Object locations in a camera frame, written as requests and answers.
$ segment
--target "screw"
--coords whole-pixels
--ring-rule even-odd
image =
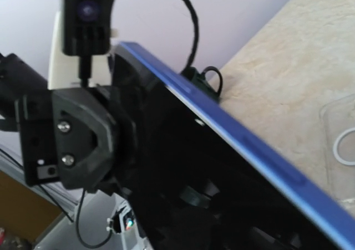
[[[195,122],[197,122],[201,126],[205,126],[205,123],[201,121],[200,119],[195,119]]]
[[[61,121],[57,127],[61,132],[69,132],[71,129],[70,124],[67,121]]]
[[[65,155],[62,157],[62,161],[66,166],[74,164],[75,158],[72,155]]]

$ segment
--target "blue edge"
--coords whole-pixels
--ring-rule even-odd
[[[355,249],[355,220],[217,103],[137,43],[120,43],[215,126],[229,144],[341,249]]]

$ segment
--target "black plastic housing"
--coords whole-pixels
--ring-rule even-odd
[[[92,19],[80,14],[82,4],[95,8]],[[63,0],[62,51],[68,56],[106,54],[110,49],[112,0]]]
[[[0,56],[0,115],[4,118],[15,117],[17,99],[46,89],[47,81],[15,54]]]
[[[40,185],[61,180],[67,189],[97,190],[97,184],[112,168],[116,117],[105,104],[105,87],[46,90],[26,95],[16,103],[26,184]],[[70,124],[61,132],[58,124]],[[62,157],[74,158],[66,166]]]

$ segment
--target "black cord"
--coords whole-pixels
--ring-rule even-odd
[[[3,149],[0,149],[0,152],[7,157],[10,161],[12,161],[17,167],[19,167],[21,170],[23,170],[23,166],[18,163],[17,160],[15,160],[9,153],[4,151]],[[43,186],[39,185],[38,186],[49,198],[52,200],[52,202],[65,214],[65,216],[70,220],[71,223],[74,222],[74,220],[69,216],[68,212],[64,210],[64,208],[57,202],[57,200],[54,199],[54,197],[46,190],[44,189]]]
[[[114,1],[115,0],[112,0],[111,10],[113,9]],[[183,72],[184,70],[186,70],[189,67],[191,67],[192,63],[195,60],[197,47],[199,45],[200,29],[199,29],[199,18],[198,18],[197,14],[196,14],[194,6],[192,6],[192,3],[190,2],[190,0],[182,0],[182,1],[187,6],[187,8],[188,8],[188,10],[189,10],[189,12],[191,14],[192,23],[194,24],[194,41],[192,43],[192,48],[191,48],[191,53],[189,55],[189,58],[187,59],[186,65],[185,65],[185,67],[182,70],[182,72]]]
[[[218,90],[217,90],[217,95],[220,96],[222,93],[222,88],[223,88],[223,76],[222,76],[221,72],[214,66],[206,67],[205,70],[203,70],[201,74],[203,76],[206,76],[206,73],[209,71],[216,72],[218,74],[218,77],[220,78],[220,86],[218,87]]]
[[[112,230],[110,231],[108,237],[102,241],[101,243],[95,245],[95,246],[92,246],[90,244],[87,244],[83,241],[81,235],[80,235],[80,232],[79,232],[79,217],[80,217],[80,213],[82,211],[82,207],[83,207],[83,202],[84,202],[84,197],[85,197],[85,189],[83,189],[83,194],[82,194],[82,197],[80,199],[80,202],[79,202],[79,207],[78,207],[78,212],[77,212],[77,217],[76,217],[76,220],[75,220],[75,231],[77,233],[77,237],[79,239],[79,242],[86,248],[89,248],[89,249],[96,249],[96,248],[99,248],[105,244],[107,244],[107,242],[111,239],[111,236],[112,236]]]
[[[82,88],[87,88],[89,85],[89,79],[91,78],[92,62],[93,61],[91,56],[79,57],[79,79],[80,86]]]

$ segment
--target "beige surface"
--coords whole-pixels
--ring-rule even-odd
[[[221,106],[329,191],[319,113],[355,93],[355,0],[291,0],[222,73]]]

